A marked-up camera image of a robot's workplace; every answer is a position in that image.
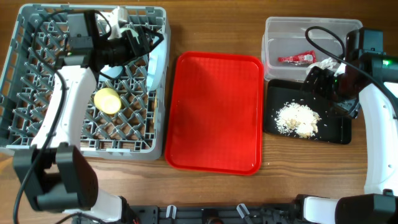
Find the small light blue bowl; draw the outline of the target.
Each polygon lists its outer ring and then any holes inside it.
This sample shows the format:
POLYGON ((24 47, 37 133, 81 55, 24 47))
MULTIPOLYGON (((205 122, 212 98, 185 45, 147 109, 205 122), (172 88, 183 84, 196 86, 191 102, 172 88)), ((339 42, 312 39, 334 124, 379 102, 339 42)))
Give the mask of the small light blue bowl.
POLYGON ((103 75, 99 75, 100 82, 105 82, 106 80, 118 79, 124 73, 124 67, 123 66, 110 67, 109 65, 105 65, 102 68, 101 73, 105 74, 108 77, 106 78, 103 75))

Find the light green bowl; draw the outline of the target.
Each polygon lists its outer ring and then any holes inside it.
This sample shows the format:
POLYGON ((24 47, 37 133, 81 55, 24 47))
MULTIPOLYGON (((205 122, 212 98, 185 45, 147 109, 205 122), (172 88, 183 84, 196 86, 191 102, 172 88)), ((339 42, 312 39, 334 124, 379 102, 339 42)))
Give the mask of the light green bowl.
POLYGON ((137 38, 139 36, 139 34, 134 29, 129 27, 120 28, 120 33, 123 37, 137 38))

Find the light blue plate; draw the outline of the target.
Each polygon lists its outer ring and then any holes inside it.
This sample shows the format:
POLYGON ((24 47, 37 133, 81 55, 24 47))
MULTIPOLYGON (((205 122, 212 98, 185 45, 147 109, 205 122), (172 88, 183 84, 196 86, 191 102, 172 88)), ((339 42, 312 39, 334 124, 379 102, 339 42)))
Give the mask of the light blue plate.
POLYGON ((146 87, 147 91, 155 91, 160 86, 160 81, 166 66, 167 56, 167 35, 149 54, 149 63, 147 68, 146 87))

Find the white napkin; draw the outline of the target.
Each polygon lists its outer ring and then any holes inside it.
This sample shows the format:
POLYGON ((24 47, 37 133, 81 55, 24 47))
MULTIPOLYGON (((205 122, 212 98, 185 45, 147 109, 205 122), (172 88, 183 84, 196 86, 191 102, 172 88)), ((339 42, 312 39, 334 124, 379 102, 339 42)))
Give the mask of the white napkin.
POLYGON ((346 65, 345 64, 342 64, 342 65, 338 64, 338 62, 336 60, 334 60, 331 57, 329 57, 329 58, 326 58, 326 59, 322 60, 321 62, 315 62, 315 63, 309 65, 306 68, 306 74, 307 75, 310 73, 310 71, 311 71, 311 69, 313 67, 319 67, 321 69, 327 68, 327 69, 331 70, 332 72, 334 72, 334 76, 337 77, 338 75, 341 75, 341 74, 345 73, 346 65))

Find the yellow cup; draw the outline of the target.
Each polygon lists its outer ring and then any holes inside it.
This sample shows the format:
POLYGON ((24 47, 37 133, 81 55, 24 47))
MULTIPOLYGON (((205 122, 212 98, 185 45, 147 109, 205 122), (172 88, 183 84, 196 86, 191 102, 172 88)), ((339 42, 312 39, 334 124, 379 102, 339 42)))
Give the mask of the yellow cup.
POLYGON ((94 95, 94 104, 97 109, 106 114, 115 114, 122 106, 118 93, 112 88, 98 90, 94 95))

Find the red sauce packet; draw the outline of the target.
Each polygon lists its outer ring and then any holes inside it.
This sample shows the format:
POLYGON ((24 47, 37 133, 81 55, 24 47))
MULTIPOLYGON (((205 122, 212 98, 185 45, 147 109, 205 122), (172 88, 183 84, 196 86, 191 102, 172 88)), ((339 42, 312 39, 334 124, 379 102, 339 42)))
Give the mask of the red sauce packet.
POLYGON ((312 64, 317 61, 315 51, 309 50, 289 57, 279 57, 280 63, 292 63, 294 65, 312 64))

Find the wooden chopstick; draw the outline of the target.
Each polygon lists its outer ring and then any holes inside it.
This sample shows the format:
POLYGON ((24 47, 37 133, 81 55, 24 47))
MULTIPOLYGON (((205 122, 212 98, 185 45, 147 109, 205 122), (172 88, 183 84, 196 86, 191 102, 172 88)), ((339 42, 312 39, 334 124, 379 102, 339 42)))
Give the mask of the wooden chopstick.
POLYGON ((154 124, 154 126, 155 126, 155 124, 156 124, 156 121, 157 121, 157 119, 156 119, 156 114, 157 114, 157 98, 155 98, 155 100, 154 100, 154 103, 153 103, 153 106, 154 106, 154 112, 153 112, 153 124, 154 124))

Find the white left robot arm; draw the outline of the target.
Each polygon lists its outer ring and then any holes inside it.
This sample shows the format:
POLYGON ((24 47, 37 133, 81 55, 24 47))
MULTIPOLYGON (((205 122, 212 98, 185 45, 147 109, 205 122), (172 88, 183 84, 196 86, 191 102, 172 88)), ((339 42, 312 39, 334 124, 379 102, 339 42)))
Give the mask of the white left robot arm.
POLYGON ((139 223, 123 197, 106 193, 80 152, 80 136, 89 99, 100 70, 120 66, 168 43, 167 34, 147 27, 120 37, 101 35, 96 24, 69 26, 69 50, 53 68, 55 85, 44 122, 28 150, 14 154, 14 170, 37 212, 68 212, 99 223, 139 223))

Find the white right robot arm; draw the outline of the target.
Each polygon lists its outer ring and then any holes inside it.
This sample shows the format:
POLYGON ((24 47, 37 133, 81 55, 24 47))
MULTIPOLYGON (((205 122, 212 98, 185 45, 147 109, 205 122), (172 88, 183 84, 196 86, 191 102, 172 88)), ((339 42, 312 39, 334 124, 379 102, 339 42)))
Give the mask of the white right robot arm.
POLYGON ((302 89, 343 102, 357 98, 366 125, 368 168, 364 194, 308 196, 302 218, 311 223, 397 223, 397 58, 364 53, 345 72, 313 67, 302 89))

